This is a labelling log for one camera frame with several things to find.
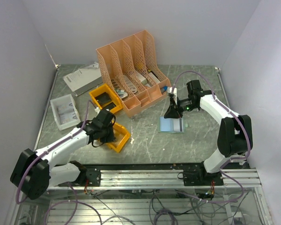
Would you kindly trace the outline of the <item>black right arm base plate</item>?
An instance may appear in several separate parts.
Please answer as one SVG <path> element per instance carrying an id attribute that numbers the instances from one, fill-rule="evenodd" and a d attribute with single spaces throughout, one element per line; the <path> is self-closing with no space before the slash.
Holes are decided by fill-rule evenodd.
<path id="1" fill-rule="evenodd" d="M 223 185 L 223 179 L 219 172 L 182 171 L 178 173 L 177 178 L 183 181 L 185 187 Z"/>

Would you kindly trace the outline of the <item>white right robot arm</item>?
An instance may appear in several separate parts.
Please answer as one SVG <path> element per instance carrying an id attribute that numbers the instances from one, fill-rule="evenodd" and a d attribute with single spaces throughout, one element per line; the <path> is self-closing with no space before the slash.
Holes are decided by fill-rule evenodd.
<path id="1" fill-rule="evenodd" d="M 180 100 L 176 88 L 167 88 L 170 105 L 164 118 L 181 119 L 183 112 L 198 109 L 207 112 L 220 125 L 217 149 L 197 174 L 198 182 L 205 186 L 213 181 L 213 173 L 218 173 L 230 161 L 248 158 L 253 147 L 251 118 L 228 108 L 211 90 L 203 90 L 199 80 L 188 82 L 187 91 L 188 97 Z"/>

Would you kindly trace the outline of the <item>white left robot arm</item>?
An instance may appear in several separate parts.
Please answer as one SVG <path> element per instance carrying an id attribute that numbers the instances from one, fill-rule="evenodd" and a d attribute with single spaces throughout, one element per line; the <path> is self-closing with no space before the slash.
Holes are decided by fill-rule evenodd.
<path id="1" fill-rule="evenodd" d="M 87 169 L 76 161 L 65 165 L 60 162 L 64 157 L 95 140 L 102 144 L 115 141 L 113 126 L 116 116 L 108 110 L 101 110 L 91 120 L 80 122 L 67 135 L 54 143 L 36 151 L 24 150 L 15 165 L 10 181 L 17 187 L 16 202 L 22 203 L 20 193 L 27 198 L 39 198 L 49 187 L 73 183 L 81 186 L 86 183 Z"/>

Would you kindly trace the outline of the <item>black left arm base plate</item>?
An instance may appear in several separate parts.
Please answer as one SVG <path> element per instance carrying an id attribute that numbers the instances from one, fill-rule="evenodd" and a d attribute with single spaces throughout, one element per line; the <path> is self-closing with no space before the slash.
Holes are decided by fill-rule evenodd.
<path id="1" fill-rule="evenodd" d="M 73 187 L 98 187 L 101 182 L 101 173 L 99 171 L 86 171 L 79 175 L 75 181 L 70 182 Z"/>

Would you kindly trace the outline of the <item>yellow bin with cards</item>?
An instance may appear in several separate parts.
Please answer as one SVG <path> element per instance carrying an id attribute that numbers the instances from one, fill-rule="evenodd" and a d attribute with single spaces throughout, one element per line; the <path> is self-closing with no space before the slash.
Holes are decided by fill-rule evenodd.
<path id="1" fill-rule="evenodd" d="M 112 142 L 104 142 L 105 145 L 107 145 L 110 149 L 114 150 L 116 153 L 120 153 L 127 141 L 129 140 L 131 134 L 128 132 L 128 130 L 118 124 L 114 123 L 113 127 L 111 126 L 104 129 L 104 131 L 107 131 L 108 137 L 101 138 L 98 140 L 99 143 L 102 143 L 102 141 L 111 140 Z"/>

